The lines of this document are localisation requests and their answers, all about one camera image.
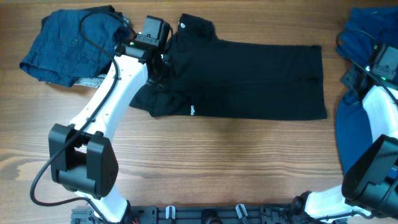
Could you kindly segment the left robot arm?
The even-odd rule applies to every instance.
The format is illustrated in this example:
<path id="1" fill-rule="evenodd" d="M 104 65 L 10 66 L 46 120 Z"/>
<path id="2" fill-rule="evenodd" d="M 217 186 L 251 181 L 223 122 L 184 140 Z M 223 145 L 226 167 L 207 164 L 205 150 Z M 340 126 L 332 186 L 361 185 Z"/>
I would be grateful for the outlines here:
<path id="1" fill-rule="evenodd" d="M 131 206 L 115 181 L 118 162 L 112 140 L 130 101 L 162 68 L 170 25 L 147 16 L 142 32 L 115 46 L 105 79 L 84 109 L 67 126 L 49 133 L 52 180 L 89 204 L 93 223 L 132 223 Z"/>

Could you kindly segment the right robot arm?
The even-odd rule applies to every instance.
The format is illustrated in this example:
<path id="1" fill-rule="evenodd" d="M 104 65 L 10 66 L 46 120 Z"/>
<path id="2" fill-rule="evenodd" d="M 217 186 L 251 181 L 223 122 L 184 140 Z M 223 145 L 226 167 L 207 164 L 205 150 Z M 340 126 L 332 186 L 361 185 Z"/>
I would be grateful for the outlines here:
<path id="1" fill-rule="evenodd" d="M 359 95 L 372 143 L 341 185 L 295 197 L 289 223 L 340 223 L 355 216 L 397 218 L 397 47 L 375 46 L 361 79 L 345 84 Z"/>

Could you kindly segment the black t-shirt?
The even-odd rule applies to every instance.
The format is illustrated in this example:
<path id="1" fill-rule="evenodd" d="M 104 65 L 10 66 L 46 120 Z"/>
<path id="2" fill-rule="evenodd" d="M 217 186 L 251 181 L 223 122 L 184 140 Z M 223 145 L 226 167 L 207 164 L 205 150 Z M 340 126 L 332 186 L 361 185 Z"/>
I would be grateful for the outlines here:
<path id="1" fill-rule="evenodd" d="M 163 74 L 130 102 L 153 117 L 325 119 L 322 49 L 219 39 L 211 21 L 182 14 Z"/>

